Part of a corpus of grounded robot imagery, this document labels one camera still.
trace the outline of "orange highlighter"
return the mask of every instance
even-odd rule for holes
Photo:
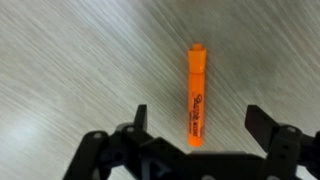
[[[188,144],[190,146],[201,146],[203,142],[206,53],[201,44],[193,44],[188,51]]]

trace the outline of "orange marker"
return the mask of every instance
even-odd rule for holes
[[[188,51],[188,143],[190,146],[200,146],[203,142],[206,52],[201,44],[193,44]]]

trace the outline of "highlighter cap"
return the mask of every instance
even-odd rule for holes
[[[193,44],[188,51],[189,72],[204,73],[206,66],[207,50],[202,47],[202,44]]]

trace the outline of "robotic arm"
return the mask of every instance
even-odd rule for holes
[[[86,134],[64,180],[105,180],[123,165],[142,180],[292,180],[297,165],[320,179],[320,131],[315,137],[280,125],[256,105],[249,105],[245,127],[266,158],[253,154],[185,154],[163,138],[147,132],[147,106],[139,105],[134,122],[121,124],[109,136]]]

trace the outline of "gray surface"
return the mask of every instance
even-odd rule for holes
[[[194,42],[208,49],[197,149],[186,142]],[[0,179],[60,179],[87,131],[112,133],[140,103],[150,134],[185,152],[264,155],[243,127],[246,106],[313,135],[319,75],[317,0],[1,0]]]

